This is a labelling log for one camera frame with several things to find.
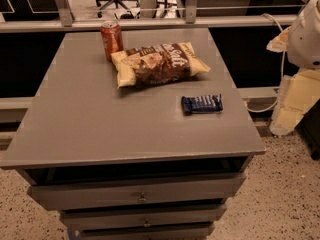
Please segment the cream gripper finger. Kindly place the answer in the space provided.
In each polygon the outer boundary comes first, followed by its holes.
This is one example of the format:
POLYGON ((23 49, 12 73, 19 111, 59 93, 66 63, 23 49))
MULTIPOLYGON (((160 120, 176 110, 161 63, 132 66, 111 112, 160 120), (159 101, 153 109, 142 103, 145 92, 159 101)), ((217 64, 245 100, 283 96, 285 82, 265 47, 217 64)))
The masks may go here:
POLYGON ((267 44, 266 49, 271 52, 286 52, 290 28, 284 29, 278 36, 273 38, 267 44))
POLYGON ((319 99, 319 69, 300 69, 292 77, 284 76, 271 118, 271 133, 277 136, 291 133, 319 99))

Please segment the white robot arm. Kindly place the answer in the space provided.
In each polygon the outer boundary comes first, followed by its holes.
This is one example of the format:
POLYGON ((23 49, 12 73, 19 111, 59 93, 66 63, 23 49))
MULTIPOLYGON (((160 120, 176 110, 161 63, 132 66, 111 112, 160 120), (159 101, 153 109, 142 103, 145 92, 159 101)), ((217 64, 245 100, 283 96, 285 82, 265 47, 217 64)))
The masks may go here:
POLYGON ((270 40, 267 49, 286 52, 299 70, 281 80, 270 131, 291 133, 320 100, 320 0, 310 0, 292 25, 270 40))

